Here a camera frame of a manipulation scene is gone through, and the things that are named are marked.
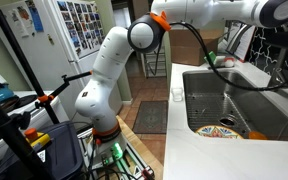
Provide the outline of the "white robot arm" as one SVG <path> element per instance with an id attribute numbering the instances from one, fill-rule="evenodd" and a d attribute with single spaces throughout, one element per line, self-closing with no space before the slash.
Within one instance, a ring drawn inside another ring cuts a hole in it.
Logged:
<path id="1" fill-rule="evenodd" d="M 93 138 L 104 144 L 121 133 L 109 97 L 133 51 L 155 50 L 173 25 L 197 29 L 216 20 L 277 27 L 288 21 L 288 0 L 154 0 L 151 10 L 128 28 L 111 28 L 75 102 L 77 112 L 93 121 Z"/>

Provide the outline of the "robot base controller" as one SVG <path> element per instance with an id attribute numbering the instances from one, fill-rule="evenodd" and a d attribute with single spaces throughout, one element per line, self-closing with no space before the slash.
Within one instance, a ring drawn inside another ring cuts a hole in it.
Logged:
<path id="1" fill-rule="evenodd" d="M 101 144 L 92 129 L 78 135 L 88 180 L 155 180 L 154 170 L 123 134 Z"/>

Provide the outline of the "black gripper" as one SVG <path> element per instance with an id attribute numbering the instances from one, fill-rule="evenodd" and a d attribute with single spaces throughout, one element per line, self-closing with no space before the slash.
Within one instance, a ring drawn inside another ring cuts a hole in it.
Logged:
<path id="1" fill-rule="evenodd" d="M 272 29 L 266 36 L 265 43 L 288 50 L 288 24 Z"/>

